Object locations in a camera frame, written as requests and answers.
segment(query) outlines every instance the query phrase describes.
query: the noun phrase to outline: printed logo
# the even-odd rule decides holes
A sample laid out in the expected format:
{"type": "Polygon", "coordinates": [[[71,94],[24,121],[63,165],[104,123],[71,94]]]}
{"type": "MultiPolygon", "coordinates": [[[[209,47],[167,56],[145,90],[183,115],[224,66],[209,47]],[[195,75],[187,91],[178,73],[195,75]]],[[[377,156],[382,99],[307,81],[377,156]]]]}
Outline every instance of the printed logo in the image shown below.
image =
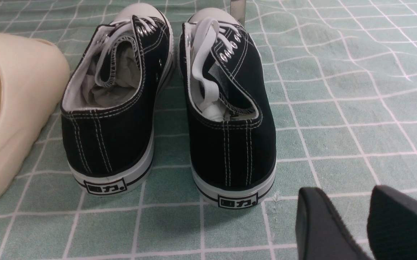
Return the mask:
{"type": "Polygon", "coordinates": [[[118,194],[120,192],[127,190],[127,185],[123,178],[113,181],[110,183],[92,183],[88,181],[84,181],[85,186],[89,194],[94,195],[111,195],[111,194],[118,194]]]}
{"type": "Polygon", "coordinates": [[[218,196],[218,206],[225,209],[245,209],[258,204],[258,193],[245,198],[218,196]]]}

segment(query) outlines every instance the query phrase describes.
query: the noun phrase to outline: white shoelace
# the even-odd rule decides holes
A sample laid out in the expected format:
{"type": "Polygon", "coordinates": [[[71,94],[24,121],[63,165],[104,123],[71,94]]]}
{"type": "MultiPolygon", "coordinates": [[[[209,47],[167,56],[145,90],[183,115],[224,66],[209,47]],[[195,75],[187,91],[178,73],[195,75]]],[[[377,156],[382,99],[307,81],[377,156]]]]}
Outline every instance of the white shoelace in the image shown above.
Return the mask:
{"type": "MultiPolygon", "coordinates": [[[[139,28],[138,32],[140,34],[146,34],[147,35],[148,33],[152,33],[157,28],[157,25],[156,25],[155,21],[152,20],[151,17],[139,16],[138,21],[144,27],[144,31],[142,31],[142,29],[139,28]]],[[[122,23],[125,23],[125,25],[122,25],[121,28],[118,28],[111,36],[106,36],[102,40],[103,43],[101,43],[101,46],[100,46],[100,49],[102,49],[102,51],[101,51],[100,59],[98,60],[98,65],[96,66],[96,72],[95,72],[95,83],[98,86],[101,86],[101,81],[100,81],[101,66],[103,65],[103,62],[104,62],[104,59],[105,59],[106,55],[109,54],[109,52],[111,51],[110,50],[111,46],[115,43],[116,39],[122,33],[126,32],[126,31],[133,30],[133,24],[131,23],[131,18],[130,19],[123,19],[123,20],[113,21],[109,25],[120,25],[122,23]]]]}
{"type": "MultiPolygon", "coordinates": [[[[223,26],[231,28],[237,35],[240,35],[238,29],[233,25],[224,23],[223,26]]],[[[199,108],[204,117],[216,122],[223,121],[223,113],[220,107],[215,104],[219,99],[218,85],[203,77],[202,67],[210,53],[210,49],[217,39],[220,39],[220,41],[223,42],[230,54],[234,54],[233,46],[230,41],[228,41],[223,34],[220,34],[225,32],[226,29],[221,28],[218,21],[211,17],[207,17],[198,22],[192,31],[192,38],[194,39],[191,55],[194,57],[194,60],[192,61],[192,76],[200,81],[204,88],[204,101],[199,104],[199,108]]]]}

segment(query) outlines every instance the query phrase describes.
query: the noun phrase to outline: metal eyelet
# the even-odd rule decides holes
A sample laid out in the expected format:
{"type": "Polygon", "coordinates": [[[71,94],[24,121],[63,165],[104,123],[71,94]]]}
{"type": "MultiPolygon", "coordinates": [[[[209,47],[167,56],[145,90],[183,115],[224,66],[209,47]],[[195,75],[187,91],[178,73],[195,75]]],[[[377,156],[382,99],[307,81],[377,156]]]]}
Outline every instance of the metal eyelet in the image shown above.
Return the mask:
{"type": "Polygon", "coordinates": [[[238,43],[240,43],[240,38],[239,38],[239,35],[235,34],[235,35],[234,35],[234,39],[236,39],[236,41],[237,41],[238,43]]]}
{"type": "Polygon", "coordinates": [[[192,37],[191,37],[191,35],[189,34],[189,35],[187,35],[187,37],[186,37],[186,46],[187,46],[187,47],[191,46],[191,43],[192,43],[192,37]]]}
{"type": "Polygon", "coordinates": [[[141,29],[141,27],[137,27],[136,30],[138,31],[138,34],[143,36],[143,31],[141,29]]]}
{"type": "Polygon", "coordinates": [[[235,42],[230,41],[230,43],[231,43],[231,46],[233,46],[234,49],[237,49],[237,44],[235,42]]]}
{"type": "Polygon", "coordinates": [[[218,54],[218,56],[220,57],[220,59],[224,62],[228,62],[228,58],[226,58],[226,56],[223,53],[218,54]]]}
{"type": "Polygon", "coordinates": [[[231,59],[231,53],[227,49],[225,50],[225,55],[226,55],[226,57],[231,59]]]}

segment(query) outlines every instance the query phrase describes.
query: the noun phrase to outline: plaid fabric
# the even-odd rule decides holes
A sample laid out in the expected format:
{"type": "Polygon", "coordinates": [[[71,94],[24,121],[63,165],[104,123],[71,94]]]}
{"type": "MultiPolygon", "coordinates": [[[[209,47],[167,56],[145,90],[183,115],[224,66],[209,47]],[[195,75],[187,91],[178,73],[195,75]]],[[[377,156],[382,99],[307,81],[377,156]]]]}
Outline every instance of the plaid fabric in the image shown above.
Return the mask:
{"type": "MultiPolygon", "coordinates": [[[[136,0],[0,1],[0,32],[59,46],[71,69],[100,23],[136,0]]],[[[175,37],[229,0],[146,0],[175,37]]],[[[57,109],[0,199],[0,259],[293,260],[298,189],[319,186],[368,250],[370,191],[417,199],[417,0],[250,0],[277,127],[276,182],[261,206],[205,204],[192,181],[182,81],[158,100],[151,176],[109,198],[72,178],[57,109]]]]}

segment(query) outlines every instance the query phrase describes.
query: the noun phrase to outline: sneaker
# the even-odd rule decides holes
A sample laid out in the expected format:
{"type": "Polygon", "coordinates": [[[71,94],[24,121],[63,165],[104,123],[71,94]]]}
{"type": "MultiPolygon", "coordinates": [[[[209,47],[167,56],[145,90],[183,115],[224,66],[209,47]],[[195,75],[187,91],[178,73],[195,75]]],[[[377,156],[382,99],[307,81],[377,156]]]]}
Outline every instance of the sneaker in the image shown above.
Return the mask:
{"type": "Polygon", "coordinates": [[[299,260],[370,260],[320,188],[300,188],[295,234],[299,260]]]}
{"type": "Polygon", "coordinates": [[[183,24],[179,50],[197,188],[221,208],[255,206],[276,172],[276,129],[258,49],[236,19],[207,8],[183,24]]]}
{"type": "Polygon", "coordinates": [[[67,159],[89,194],[131,191],[149,174],[155,99],[173,61],[172,28],[152,5],[96,28],[61,101],[67,159]]]}

